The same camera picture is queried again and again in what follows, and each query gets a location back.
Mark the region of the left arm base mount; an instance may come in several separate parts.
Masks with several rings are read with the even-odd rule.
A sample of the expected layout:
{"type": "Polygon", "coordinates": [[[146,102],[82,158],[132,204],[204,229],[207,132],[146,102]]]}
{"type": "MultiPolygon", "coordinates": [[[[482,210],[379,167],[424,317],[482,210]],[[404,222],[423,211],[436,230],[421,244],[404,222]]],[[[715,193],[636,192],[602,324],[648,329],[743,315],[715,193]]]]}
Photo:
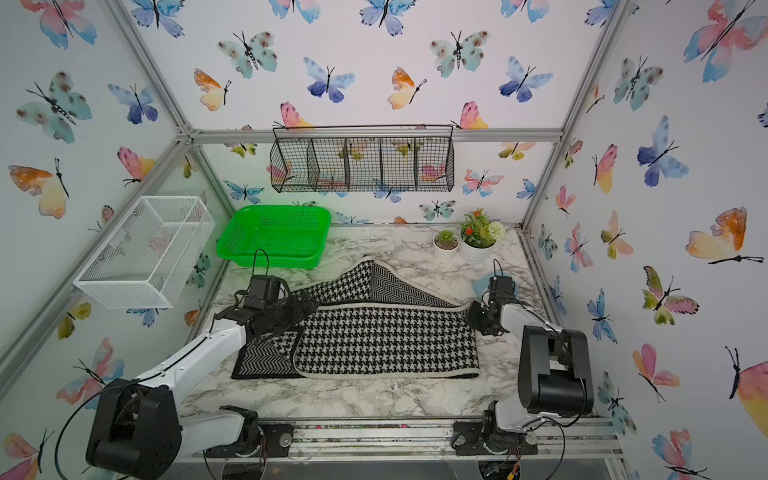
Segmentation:
{"type": "Polygon", "coordinates": [[[245,427],[238,440],[209,448],[205,455],[214,459],[287,458],[295,428],[290,423],[259,423],[245,427]]]}

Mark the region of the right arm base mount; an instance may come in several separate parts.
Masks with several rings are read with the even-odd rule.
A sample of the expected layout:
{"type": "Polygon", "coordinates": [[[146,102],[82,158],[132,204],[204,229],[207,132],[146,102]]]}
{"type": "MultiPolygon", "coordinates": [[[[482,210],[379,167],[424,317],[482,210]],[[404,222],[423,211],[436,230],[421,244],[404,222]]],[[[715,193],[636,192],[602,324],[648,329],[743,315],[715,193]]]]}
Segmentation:
{"type": "Polygon", "coordinates": [[[455,422],[449,445],[458,456],[536,455],[538,447],[526,436],[487,426],[481,421],[455,422]]]}

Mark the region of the black white patterned knit scarf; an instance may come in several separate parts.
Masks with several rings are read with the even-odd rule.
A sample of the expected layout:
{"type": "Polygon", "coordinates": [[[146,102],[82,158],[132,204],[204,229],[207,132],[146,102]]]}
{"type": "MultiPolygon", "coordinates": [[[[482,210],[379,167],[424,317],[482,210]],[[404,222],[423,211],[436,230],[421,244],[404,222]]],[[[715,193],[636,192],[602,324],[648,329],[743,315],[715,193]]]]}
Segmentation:
{"type": "Polygon", "coordinates": [[[248,342],[235,380],[463,379],[480,365],[468,305],[364,258],[339,277],[299,288],[318,308],[274,339],[248,342]]]}

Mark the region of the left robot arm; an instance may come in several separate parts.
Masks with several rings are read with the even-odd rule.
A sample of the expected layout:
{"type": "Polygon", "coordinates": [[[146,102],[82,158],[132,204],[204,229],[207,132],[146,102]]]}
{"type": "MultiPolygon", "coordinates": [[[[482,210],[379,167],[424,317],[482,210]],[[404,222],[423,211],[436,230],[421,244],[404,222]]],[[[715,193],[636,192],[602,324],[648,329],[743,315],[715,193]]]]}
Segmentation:
{"type": "Polygon", "coordinates": [[[180,458],[221,450],[231,457],[266,454],[257,412],[234,406],[179,416],[192,390],[227,357],[254,339],[270,339],[318,308],[306,293],[254,308],[230,306],[208,331],[139,378],[118,378],[99,394],[85,460],[136,479],[158,479],[180,458]]]}

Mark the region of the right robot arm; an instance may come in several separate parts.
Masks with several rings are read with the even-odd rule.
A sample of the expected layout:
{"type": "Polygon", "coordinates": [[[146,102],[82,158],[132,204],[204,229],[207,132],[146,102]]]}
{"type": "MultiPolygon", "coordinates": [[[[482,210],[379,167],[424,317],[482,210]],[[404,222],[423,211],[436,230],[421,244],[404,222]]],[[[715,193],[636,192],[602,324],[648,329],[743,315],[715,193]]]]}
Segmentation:
{"type": "Polygon", "coordinates": [[[475,301],[466,323],[483,335],[510,334],[520,343],[516,393],[487,410],[490,431],[526,434],[544,423],[567,428],[594,404],[588,344],[521,302],[475,301]]]}

